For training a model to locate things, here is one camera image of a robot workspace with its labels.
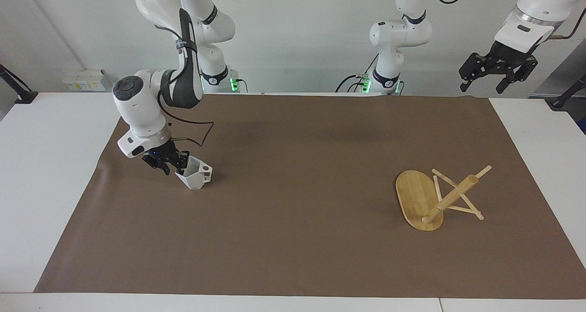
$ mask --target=brown tablecloth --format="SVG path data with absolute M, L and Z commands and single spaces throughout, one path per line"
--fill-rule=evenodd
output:
M 207 95 L 214 168 L 189 191 L 127 159 L 98 162 L 35 292 L 586 299 L 586 271 L 487 99 Z M 173 121 L 174 137 L 204 126 Z M 482 211 L 424 233 L 394 183 L 437 168 Z M 442 186 L 444 194 L 450 187 Z

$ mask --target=wooden object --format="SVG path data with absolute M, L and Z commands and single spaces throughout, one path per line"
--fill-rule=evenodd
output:
M 396 188 L 403 216 L 411 226 L 421 231 L 432 231 L 442 225 L 442 214 L 428 224 L 422 220 L 440 201 L 433 181 L 426 174 L 415 170 L 405 171 L 397 178 Z
M 466 197 L 465 193 L 478 183 L 478 179 L 492 169 L 486 166 L 476 175 L 467 176 L 460 184 L 456 184 L 441 172 L 433 169 L 434 180 L 427 175 L 408 170 L 397 178 L 396 188 L 403 216 L 414 228 L 422 231 L 438 229 L 444 222 L 443 212 L 446 209 L 475 214 L 483 220 L 481 212 Z M 441 196 L 438 177 L 452 185 L 454 189 L 444 198 Z M 462 199 L 469 209 L 452 206 L 458 199 Z

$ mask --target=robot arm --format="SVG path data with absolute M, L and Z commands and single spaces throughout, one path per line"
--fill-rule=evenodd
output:
M 370 42 L 379 51 L 379 60 L 369 72 L 370 92 L 388 94 L 395 88 L 404 62 L 400 47 L 419 46 L 431 38 L 431 24 L 425 20 L 425 0 L 396 0 L 401 20 L 375 23 Z
M 211 86 L 232 91 L 230 69 L 222 52 L 211 43 L 232 39 L 234 22 L 212 0 L 136 0 L 136 6 L 157 28 L 170 32 L 180 69 L 140 70 L 114 85 L 116 107 L 130 126 L 118 145 L 129 158 L 142 155 L 147 164 L 167 175 L 170 163 L 182 175 L 188 167 L 189 153 L 176 149 L 159 103 L 163 98 L 170 107 L 195 107 L 203 97 L 205 84 L 200 71 Z
M 531 74 L 537 60 L 533 51 L 570 15 L 580 0 L 519 0 L 494 37 L 487 55 L 472 53 L 460 68 L 465 92 L 470 84 L 489 74 L 504 74 L 496 91 L 502 93 L 511 83 L 523 82 Z

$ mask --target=black pole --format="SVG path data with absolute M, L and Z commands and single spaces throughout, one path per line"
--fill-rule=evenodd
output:
M 19 85 L 14 80 L 14 78 L 12 78 L 12 76 L 10 74 L 8 74 L 8 72 L 6 71 L 6 68 L 2 64 L 0 64 L 0 77 L 2 77 L 2 80 L 4 80 L 4 82 L 6 82 L 8 85 L 10 85 L 10 87 L 14 91 L 16 91 L 16 94 L 19 97 L 19 99 L 17 99 L 17 101 L 15 102 L 16 104 L 32 103 L 33 100 L 38 95 L 37 91 L 27 91 L 27 90 L 23 89 L 21 87 L 21 85 Z
M 549 104 L 555 108 L 562 108 L 568 99 L 570 99 L 576 92 L 584 89 L 586 87 L 586 75 L 582 76 L 578 80 L 578 82 L 574 83 L 567 91 L 565 91 L 561 96 L 557 98 L 553 98 L 549 101 Z

